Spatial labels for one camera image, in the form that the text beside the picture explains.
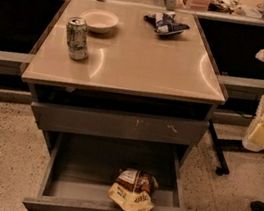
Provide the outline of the brown sea salt chip bag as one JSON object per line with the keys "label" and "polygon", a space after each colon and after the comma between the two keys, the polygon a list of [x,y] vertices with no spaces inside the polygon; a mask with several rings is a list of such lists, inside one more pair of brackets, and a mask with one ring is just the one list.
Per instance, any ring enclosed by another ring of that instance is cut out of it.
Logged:
{"label": "brown sea salt chip bag", "polygon": [[158,186],[153,175],[128,169],[117,176],[107,194],[123,211],[151,211],[152,193]]}

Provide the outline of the grey drawer cabinet with counter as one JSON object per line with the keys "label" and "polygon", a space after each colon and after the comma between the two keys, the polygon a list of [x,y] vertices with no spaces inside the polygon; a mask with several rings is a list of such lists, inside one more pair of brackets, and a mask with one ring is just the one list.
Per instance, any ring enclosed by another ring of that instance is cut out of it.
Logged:
{"label": "grey drawer cabinet with counter", "polygon": [[[119,24],[106,34],[89,34],[89,56],[69,58],[66,22],[87,10],[115,13]],[[60,19],[41,43],[22,79],[33,102],[200,120],[224,101],[196,19],[178,14],[189,25],[184,33],[162,39],[143,17],[146,7],[69,0]],[[59,134],[44,131],[49,148]],[[179,159],[195,145],[171,144]]]}

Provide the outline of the closed grey top drawer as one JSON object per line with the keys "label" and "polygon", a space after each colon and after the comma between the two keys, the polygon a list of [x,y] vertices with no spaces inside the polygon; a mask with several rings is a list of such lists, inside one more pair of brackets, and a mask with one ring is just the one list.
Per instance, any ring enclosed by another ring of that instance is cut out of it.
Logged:
{"label": "closed grey top drawer", "polygon": [[103,109],[80,108],[33,102],[39,129],[112,138],[195,145],[207,131],[206,121],[131,114]]}

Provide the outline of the black table leg with caster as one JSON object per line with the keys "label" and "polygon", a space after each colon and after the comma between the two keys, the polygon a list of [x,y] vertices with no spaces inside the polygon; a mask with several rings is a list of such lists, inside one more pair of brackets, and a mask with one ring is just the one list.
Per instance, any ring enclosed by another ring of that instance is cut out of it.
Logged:
{"label": "black table leg with caster", "polygon": [[213,146],[214,146],[214,149],[216,151],[218,161],[220,163],[220,166],[218,166],[216,168],[215,172],[218,176],[228,175],[230,173],[229,167],[227,166],[225,156],[222,152],[223,150],[221,148],[220,141],[218,140],[219,138],[217,137],[216,130],[215,130],[214,125],[211,121],[209,122],[209,125],[210,125],[209,132],[210,132],[211,140],[213,141]]}

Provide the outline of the black chair base caster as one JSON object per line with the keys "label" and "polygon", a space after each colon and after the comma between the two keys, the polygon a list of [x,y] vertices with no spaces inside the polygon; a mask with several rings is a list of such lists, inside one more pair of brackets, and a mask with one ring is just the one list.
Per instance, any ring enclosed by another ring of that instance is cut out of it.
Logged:
{"label": "black chair base caster", "polygon": [[250,208],[252,211],[264,211],[264,203],[262,201],[252,201]]}

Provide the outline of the white ceramic bowl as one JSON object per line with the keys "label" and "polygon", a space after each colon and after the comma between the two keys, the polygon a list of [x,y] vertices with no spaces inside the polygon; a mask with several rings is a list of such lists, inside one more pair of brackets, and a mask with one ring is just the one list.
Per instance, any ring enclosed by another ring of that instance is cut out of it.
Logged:
{"label": "white ceramic bowl", "polygon": [[100,9],[87,10],[81,13],[81,17],[86,21],[89,31],[98,34],[109,32],[119,21],[115,14]]}

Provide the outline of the green white soda can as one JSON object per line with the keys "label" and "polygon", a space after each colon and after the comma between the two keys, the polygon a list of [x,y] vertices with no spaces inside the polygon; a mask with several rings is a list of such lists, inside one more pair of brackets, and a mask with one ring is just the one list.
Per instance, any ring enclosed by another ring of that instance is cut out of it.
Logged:
{"label": "green white soda can", "polygon": [[72,17],[66,23],[67,46],[70,58],[82,60],[88,57],[87,37],[88,25],[82,17]]}

